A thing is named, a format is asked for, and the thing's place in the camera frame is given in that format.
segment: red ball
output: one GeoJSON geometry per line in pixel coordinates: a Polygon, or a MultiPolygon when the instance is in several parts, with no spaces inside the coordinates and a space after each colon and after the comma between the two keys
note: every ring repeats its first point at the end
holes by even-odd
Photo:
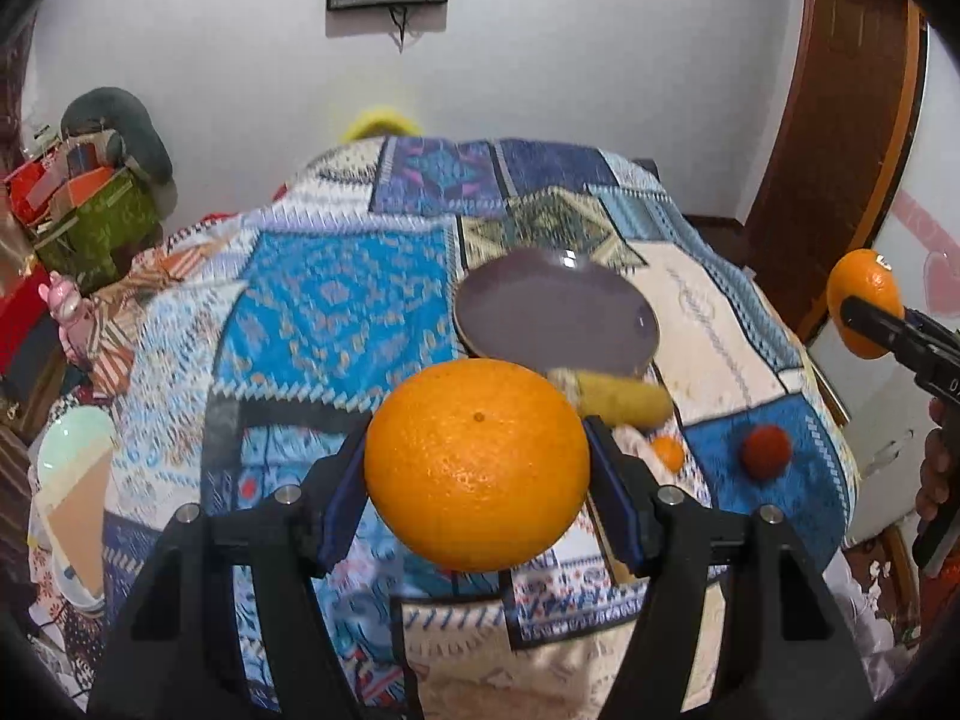
{"type": "Polygon", "coordinates": [[[768,482],[783,474],[792,455],[790,437],[776,425],[755,427],[740,445],[740,462],[757,482],[768,482]]]}

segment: brown door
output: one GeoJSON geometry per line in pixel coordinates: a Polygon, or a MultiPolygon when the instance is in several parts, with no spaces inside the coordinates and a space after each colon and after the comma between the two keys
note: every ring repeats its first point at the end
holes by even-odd
{"type": "Polygon", "coordinates": [[[919,109],[923,24],[909,0],[805,0],[797,65],[747,219],[749,265],[808,340],[834,263],[869,245],[919,109]]]}

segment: white wall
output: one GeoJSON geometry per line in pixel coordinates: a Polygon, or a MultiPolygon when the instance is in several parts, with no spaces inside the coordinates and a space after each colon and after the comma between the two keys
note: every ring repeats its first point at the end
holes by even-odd
{"type": "MultiPolygon", "coordinates": [[[[913,148],[899,194],[874,248],[893,266],[904,304],[952,329],[960,326],[958,187],[960,66],[936,32],[930,30],[925,90],[913,148]],[[940,297],[939,303],[933,304],[928,302],[925,276],[931,247],[947,250],[953,273],[946,286],[934,287],[940,297]],[[955,308],[944,306],[946,293],[955,295],[955,308]]],[[[853,357],[832,324],[824,327],[810,353],[851,412],[847,433],[861,469],[890,442],[902,442],[910,430],[914,432],[913,439],[901,447],[896,462],[866,480],[861,488],[853,531],[858,536],[870,535],[870,531],[882,529],[913,507],[923,439],[933,427],[926,414],[929,397],[917,391],[891,355],[875,361],[853,357]],[[898,403],[902,409],[896,416],[893,406],[898,403]]]]}
{"type": "Polygon", "coordinates": [[[90,88],[138,95],[174,162],[168,228],[266,202],[381,103],[454,138],[654,157],[683,210],[744,215],[793,2],[450,0],[445,30],[400,55],[384,13],[328,17],[325,0],[45,0],[27,99],[56,124],[90,88]]]}

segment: pink pig toy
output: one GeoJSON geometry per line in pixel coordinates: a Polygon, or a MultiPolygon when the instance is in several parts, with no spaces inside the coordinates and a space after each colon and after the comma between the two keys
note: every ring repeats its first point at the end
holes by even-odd
{"type": "Polygon", "coordinates": [[[76,281],[56,271],[50,271],[50,286],[41,284],[37,293],[50,308],[50,316],[59,324],[59,338],[67,360],[87,370],[90,360],[86,357],[86,350],[93,332],[92,301],[80,295],[76,281]]]}

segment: pink heart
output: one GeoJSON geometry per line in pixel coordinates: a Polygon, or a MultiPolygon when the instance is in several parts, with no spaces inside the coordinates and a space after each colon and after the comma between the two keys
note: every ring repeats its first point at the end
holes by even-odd
{"type": "Polygon", "coordinates": [[[923,264],[926,307],[941,317],[960,317],[960,271],[951,265],[942,251],[930,252],[923,264]]]}

